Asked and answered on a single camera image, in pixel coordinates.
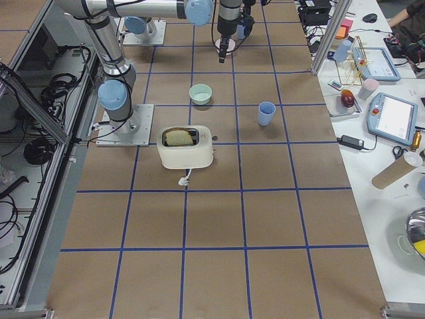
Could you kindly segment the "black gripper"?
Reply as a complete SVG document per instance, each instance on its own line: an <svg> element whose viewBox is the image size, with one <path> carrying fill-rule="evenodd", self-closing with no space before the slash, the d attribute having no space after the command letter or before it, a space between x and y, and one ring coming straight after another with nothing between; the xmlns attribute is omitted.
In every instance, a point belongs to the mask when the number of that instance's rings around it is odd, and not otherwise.
<svg viewBox="0 0 425 319"><path fill-rule="evenodd" d="M232 34L225 32L220 35L220 39L217 41L218 50L218 61L224 63L226 54L232 52Z"/></svg>

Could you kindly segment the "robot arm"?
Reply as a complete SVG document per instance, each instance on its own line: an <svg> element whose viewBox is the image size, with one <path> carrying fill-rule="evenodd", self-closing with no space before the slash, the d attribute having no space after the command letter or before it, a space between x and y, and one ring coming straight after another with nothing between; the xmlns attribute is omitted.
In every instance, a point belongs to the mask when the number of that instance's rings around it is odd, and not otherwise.
<svg viewBox="0 0 425 319"><path fill-rule="evenodd" d="M134 114L131 92L135 69L124 57L117 40L115 17L124 16L124 8L139 7L139 1L58 1L65 13L82 21L92 39L103 66L106 80L98 89L98 98L117 135L132 134L140 125Z"/></svg>
<svg viewBox="0 0 425 319"><path fill-rule="evenodd" d="M110 13L117 17L170 17L184 19L196 26L203 26L217 18L220 34L218 61L224 63L229 52L231 37L239 26L243 30L241 42L247 39L255 24L250 16L254 1L108 1Z"/></svg>

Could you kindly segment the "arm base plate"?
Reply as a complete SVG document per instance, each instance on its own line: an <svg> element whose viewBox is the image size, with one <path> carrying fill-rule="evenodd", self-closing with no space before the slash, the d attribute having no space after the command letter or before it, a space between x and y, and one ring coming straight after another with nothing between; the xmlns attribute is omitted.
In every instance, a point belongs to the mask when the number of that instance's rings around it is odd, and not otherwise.
<svg viewBox="0 0 425 319"><path fill-rule="evenodd" d="M161 46L165 39L166 21L152 20L148 22L143 33L131 33L124 30L122 33L122 44L124 46Z"/></svg>
<svg viewBox="0 0 425 319"><path fill-rule="evenodd" d="M95 140L99 147L148 146L153 121L153 104L134 104L132 117L118 130L119 124L107 123L99 129L100 137Z"/></svg>

